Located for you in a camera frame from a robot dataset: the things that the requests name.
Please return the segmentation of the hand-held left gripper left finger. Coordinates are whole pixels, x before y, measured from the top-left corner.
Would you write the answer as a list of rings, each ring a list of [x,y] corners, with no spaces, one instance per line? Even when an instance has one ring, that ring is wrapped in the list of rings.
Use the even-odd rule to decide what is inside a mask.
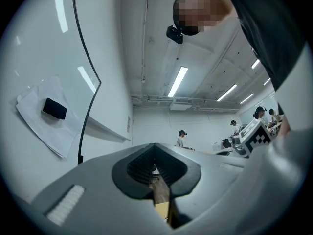
[[[66,235],[169,235],[171,227],[156,212],[152,200],[126,196],[112,180],[112,168],[121,159],[144,148],[131,147],[89,159],[44,188],[31,205],[47,215],[72,186],[85,191],[62,226],[50,234]]]

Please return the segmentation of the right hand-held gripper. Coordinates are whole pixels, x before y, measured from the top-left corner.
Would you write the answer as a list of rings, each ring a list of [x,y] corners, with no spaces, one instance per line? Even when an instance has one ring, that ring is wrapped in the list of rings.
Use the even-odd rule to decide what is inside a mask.
[[[239,140],[238,153],[250,156],[256,147],[269,144],[272,138],[265,125],[260,120],[253,119],[239,133]]]

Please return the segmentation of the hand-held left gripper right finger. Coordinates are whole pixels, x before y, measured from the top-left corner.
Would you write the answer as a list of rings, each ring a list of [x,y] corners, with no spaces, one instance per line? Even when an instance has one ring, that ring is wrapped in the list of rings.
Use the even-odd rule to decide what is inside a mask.
[[[199,217],[229,190],[248,160],[154,144],[154,158],[169,188],[168,223],[176,229]]]

